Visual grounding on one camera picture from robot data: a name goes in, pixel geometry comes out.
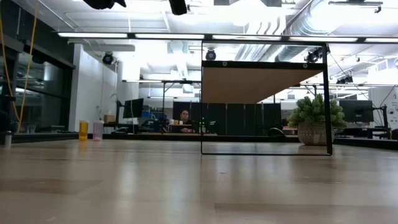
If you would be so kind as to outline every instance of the potted plant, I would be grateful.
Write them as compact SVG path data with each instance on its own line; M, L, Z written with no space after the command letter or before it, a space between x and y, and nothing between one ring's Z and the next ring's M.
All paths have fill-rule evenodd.
M289 117L289 126L298 128L298 139L301 143L309 146L326 145L326 122L325 122L325 102L322 95L315 96L314 100L309 97L298 100L297 108ZM334 140L333 128L345 128L343 121L343 108L337 105L337 101L330 103L330 121L332 141Z

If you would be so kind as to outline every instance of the yellow cup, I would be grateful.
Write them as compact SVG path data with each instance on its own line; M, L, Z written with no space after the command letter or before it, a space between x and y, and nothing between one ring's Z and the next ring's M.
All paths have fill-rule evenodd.
M89 121L80 121L79 125L79 140L87 141Z

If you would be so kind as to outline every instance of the computer monitor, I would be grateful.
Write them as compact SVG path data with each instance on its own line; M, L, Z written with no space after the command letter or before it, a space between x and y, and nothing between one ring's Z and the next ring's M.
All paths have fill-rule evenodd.
M144 99L127 100L124 102L123 118L140 118Z
M373 122L373 104L370 100L340 100L346 122Z

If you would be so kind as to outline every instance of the cardboard box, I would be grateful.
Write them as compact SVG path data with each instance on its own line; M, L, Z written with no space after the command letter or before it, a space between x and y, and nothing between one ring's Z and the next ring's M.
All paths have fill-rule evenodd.
M116 119L115 119L114 115L104 115L104 122L105 122L105 124L115 123Z

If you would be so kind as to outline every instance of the green plant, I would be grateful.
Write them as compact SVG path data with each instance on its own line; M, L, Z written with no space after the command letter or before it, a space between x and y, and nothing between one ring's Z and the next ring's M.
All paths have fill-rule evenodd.
M306 121L309 123L325 122L325 102L321 94L318 94L314 100L309 97L297 101L297 108L289 117L289 126L297 128L300 123ZM337 101L330 103L330 121L334 128L345 128L343 121L343 108L337 105Z

